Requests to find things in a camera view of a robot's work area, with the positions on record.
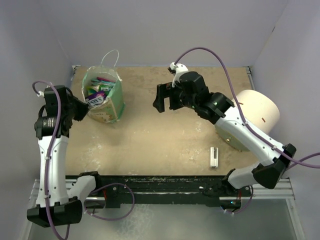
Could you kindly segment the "green patterned paper bag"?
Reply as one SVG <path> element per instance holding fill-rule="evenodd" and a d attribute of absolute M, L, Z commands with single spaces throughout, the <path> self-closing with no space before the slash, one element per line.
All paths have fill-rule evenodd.
<path fill-rule="evenodd" d="M 105 58 L 112 52 L 116 52 L 117 56 L 114 61 L 113 66 L 104 66 L 103 62 Z M 110 50 L 101 59 L 99 65 L 91 66 L 85 73 L 82 84 L 81 84 L 81 94 L 85 101 L 88 96 L 86 87 L 91 86 L 91 79 L 100 77 L 115 81 L 114 87 L 111 89 L 106 99 L 101 105 L 90 107 L 88 116 L 101 123 L 115 123 L 120 120 L 124 109 L 124 93 L 122 86 L 122 79 L 116 71 L 116 65 L 119 60 L 120 53 L 117 49 Z"/>

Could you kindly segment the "purple Fox's candy bag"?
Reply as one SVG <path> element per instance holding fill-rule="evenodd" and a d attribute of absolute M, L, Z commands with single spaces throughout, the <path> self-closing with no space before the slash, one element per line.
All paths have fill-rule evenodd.
<path fill-rule="evenodd" d="M 106 93 L 103 90 L 101 90 L 95 92 L 94 94 L 88 95 L 85 98 L 85 102 L 92 108 L 95 106 L 100 106 L 105 101 L 106 97 Z"/>

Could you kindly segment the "green yellow Fox's candy bag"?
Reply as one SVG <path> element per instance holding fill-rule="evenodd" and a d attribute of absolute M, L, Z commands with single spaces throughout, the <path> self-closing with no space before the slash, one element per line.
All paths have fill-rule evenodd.
<path fill-rule="evenodd" d="M 87 95 L 90 96 L 101 91 L 108 95 L 114 86 L 114 84 L 90 85 L 86 87 Z"/>

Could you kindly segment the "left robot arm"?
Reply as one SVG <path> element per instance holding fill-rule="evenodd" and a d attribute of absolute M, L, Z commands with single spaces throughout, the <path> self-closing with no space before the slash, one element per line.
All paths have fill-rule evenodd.
<path fill-rule="evenodd" d="M 35 206 L 28 209 L 29 221 L 41 227 L 78 224 L 86 197 L 103 191 L 97 171 L 83 172 L 67 188 L 66 154 L 73 121 L 82 121 L 89 106 L 64 85 L 48 86 L 38 94 L 45 104 L 34 124 L 40 151 L 40 180 Z"/>

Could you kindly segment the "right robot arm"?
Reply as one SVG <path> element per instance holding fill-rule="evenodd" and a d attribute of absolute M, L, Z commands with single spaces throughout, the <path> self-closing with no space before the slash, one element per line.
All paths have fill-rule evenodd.
<path fill-rule="evenodd" d="M 292 144 L 270 138 L 248 120 L 242 120 L 234 102 L 220 92 L 210 92 L 202 75 L 196 71 L 183 73 L 179 83 L 158 84 L 153 107 L 165 111 L 165 98 L 169 108 L 193 109 L 199 117 L 208 120 L 240 141 L 258 159 L 258 162 L 244 168 L 232 169 L 223 178 L 222 190 L 228 196 L 235 195 L 241 188 L 260 184 L 274 189 L 289 165 L 289 159 L 296 153 Z"/>

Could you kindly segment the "teal pink snack packet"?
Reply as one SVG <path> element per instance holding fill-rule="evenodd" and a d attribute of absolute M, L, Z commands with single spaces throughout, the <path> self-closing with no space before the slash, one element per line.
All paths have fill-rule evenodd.
<path fill-rule="evenodd" d="M 92 85 L 113 85 L 115 84 L 115 81 L 113 80 L 109 80 L 103 77 L 96 77 L 96 78 L 92 78 L 91 80 L 91 84 Z"/>

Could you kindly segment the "small white plastic clip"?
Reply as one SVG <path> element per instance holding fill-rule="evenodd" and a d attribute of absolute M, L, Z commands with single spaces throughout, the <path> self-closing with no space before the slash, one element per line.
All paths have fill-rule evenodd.
<path fill-rule="evenodd" d="M 210 148 L 209 167 L 217 168 L 219 166 L 219 149 L 217 147 Z"/>

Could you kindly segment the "large cream cylinder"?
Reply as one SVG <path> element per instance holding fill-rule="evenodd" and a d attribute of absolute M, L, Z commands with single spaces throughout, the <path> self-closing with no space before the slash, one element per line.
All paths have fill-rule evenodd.
<path fill-rule="evenodd" d="M 280 119 L 280 112 L 276 104 L 262 93 L 246 89 L 236 95 L 244 116 L 265 134 L 269 135 Z M 249 152 L 238 139 L 215 125 L 217 134 L 231 147 Z"/>

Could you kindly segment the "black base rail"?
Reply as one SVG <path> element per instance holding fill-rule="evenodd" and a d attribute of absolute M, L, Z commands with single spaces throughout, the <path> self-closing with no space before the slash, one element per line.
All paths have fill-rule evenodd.
<path fill-rule="evenodd" d="M 248 186 L 233 189 L 222 175 L 102 175 L 99 187 L 86 199 L 89 208 L 116 209 L 121 205 L 205 205 L 207 207 L 241 206 L 249 197 Z"/>

